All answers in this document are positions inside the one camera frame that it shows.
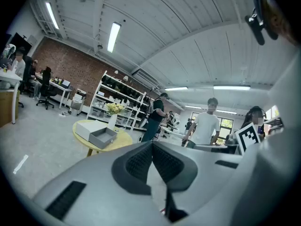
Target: ceiling light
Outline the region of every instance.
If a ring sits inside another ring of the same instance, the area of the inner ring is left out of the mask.
[[[50,17],[51,17],[51,20],[52,20],[52,22],[53,22],[55,28],[58,29],[58,25],[57,25],[57,23],[56,23],[55,16],[54,16],[54,14],[53,14],[53,11],[52,11],[52,8],[51,8],[51,5],[50,5],[49,2],[46,2],[46,7],[47,7],[47,9],[48,9],[48,13],[49,13],[49,15],[50,15]]]
[[[189,108],[196,108],[196,109],[202,109],[201,107],[197,107],[197,106],[191,106],[191,105],[186,105],[185,107],[189,107]]]
[[[169,89],[165,89],[165,90],[171,91],[171,90],[183,90],[183,89],[188,89],[188,88],[185,86],[185,87],[169,88]]]
[[[222,113],[228,113],[228,114],[233,114],[233,115],[236,115],[237,112],[232,112],[232,111],[223,111],[223,110],[216,110],[218,112],[222,112]]]
[[[115,41],[116,41],[116,38],[117,38],[120,27],[121,27],[121,25],[116,23],[116,22],[114,22],[112,24],[109,43],[108,43],[108,51],[111,52],[111,53],[113,53]]]
[[[213,85],[214,89],[228,89],[228,90],[249,90],[249,85]]]

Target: trash bin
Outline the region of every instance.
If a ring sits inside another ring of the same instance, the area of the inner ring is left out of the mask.
[[[71,115],[77,116],[80,110],[81,102],[77,102],[72,100],[70,110],[71,110]]]

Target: window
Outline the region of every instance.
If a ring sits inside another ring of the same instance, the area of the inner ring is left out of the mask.
[[[193,121],[198,117],[198,115],[199,115],[199,113],[197,113],[197,112],[192,112],[191,117],[190,117],[191,122],[193,122]]]
[[[270,108],[267,112],[266,112],[266,115],[267,115],[267,120],[271,120],[273,119],[274,117],[276,116],[279,116],[279,111],[278,111],[278,108],[277,106],[273,106],[272,108]],[[268,124],[264,124],[264,132],[267,132],[272,128],[271,125],[268,125]]]
[[[220,130],[220,136],[218,137],[216,143],[219,145],[223,145],[226,140],[226,136],[228,134],[231,134],[231,132],[232,132],[233,120],[221,118],[221,117],[217,117],[217,118],[220,121],[221,130]]]

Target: gray floor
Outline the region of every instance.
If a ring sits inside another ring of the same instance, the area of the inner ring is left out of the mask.
[[[72,133],[76,121],[85,120],[86,116],[66,116],[67,108],[36,106],[36,101],[26,95],[20,96],[24,108],[19,107],[16,124],[11,123],[0,128],[1,166],[14,188],[32,198],[48,181],[71,167],[87,155],[87,148],[78,142]],[[137,143],[141,131],[129,131],[133,143]],[[21,169],[13,174],[14,169],[28,155]],[[155,167],[150,167],[148,185],[159,209],[165,205],[166,186]]]

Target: white t-shirt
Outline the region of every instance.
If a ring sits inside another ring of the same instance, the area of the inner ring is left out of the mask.
[[[215,131],[220,131],[220,121],[216,115],[210,115],[207,112],[199,114],[194,123],[197,124],[197,128],[191,136],[190,141],[197,145],[210,144],[214,129]]]
[[[25,70],[25,61],[21,60],[20,62],[18,62],[17,59],[15,59],[11,67],[12,67],[12,72],[23,79],[24,70]]]

